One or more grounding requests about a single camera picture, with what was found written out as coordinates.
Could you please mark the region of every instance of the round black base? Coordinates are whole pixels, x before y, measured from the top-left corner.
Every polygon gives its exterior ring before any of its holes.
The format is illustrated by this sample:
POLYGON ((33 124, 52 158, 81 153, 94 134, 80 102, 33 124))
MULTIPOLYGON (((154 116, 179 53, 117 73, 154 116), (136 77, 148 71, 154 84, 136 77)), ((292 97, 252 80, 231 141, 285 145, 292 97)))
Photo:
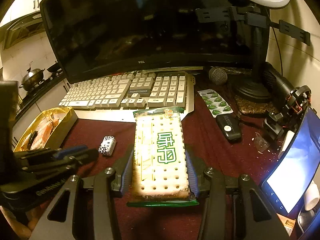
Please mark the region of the round black base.
POLYGON ((271 95, 262 83, 253 82, 250 76, 237 75, 230 80, 234 93, 255 103, 271 101, 271 95))

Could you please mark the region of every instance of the black countertop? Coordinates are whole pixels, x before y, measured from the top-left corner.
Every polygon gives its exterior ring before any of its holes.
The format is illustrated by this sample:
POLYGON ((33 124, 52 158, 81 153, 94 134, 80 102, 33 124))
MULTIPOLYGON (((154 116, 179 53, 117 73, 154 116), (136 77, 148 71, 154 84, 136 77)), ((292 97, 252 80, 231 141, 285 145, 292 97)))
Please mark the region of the black countertop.
POLYGON ((65 79, 65 75, 61 74, 58 77, 47 82, 37 93, 26 103, 20 105, 20 110, 17 112, 15 123, 28 111, 28 109, 33 106, 41 97, 43 97, 51 88, 59 84, 62 80, 65 79))

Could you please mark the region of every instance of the range hood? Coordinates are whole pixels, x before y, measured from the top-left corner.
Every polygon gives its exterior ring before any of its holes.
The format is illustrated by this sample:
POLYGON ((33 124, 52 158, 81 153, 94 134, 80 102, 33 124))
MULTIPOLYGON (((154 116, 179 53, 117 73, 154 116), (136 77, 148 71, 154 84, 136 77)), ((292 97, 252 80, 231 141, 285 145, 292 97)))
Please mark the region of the range hood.
POLYGON ((44 31, 40 11, 25 15, 15 21, 5 31, 2 50, 8 49, 14 44, 44 31))

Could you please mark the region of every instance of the black and white spotted box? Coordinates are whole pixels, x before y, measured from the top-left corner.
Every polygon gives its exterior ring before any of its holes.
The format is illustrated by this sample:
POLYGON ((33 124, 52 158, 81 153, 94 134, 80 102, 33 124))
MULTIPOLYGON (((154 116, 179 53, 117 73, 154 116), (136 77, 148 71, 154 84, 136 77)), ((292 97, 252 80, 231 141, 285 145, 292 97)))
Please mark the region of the black and white spotted box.
POLYGON ((115 146, 116 139, 113 136, 105 136, 98 151, 105 156, 111 156, 115 146))

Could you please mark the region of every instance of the black screen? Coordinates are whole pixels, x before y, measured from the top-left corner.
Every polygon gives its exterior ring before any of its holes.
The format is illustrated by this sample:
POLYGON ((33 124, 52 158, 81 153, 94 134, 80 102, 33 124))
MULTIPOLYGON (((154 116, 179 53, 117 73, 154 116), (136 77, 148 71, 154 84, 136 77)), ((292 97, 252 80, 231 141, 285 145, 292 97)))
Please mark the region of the black screen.
POLYGON ((250 28, 202 23, 196 8, 247 0, 42 0, 46 32, 68 80, 154 67, 249 63, 250 28))

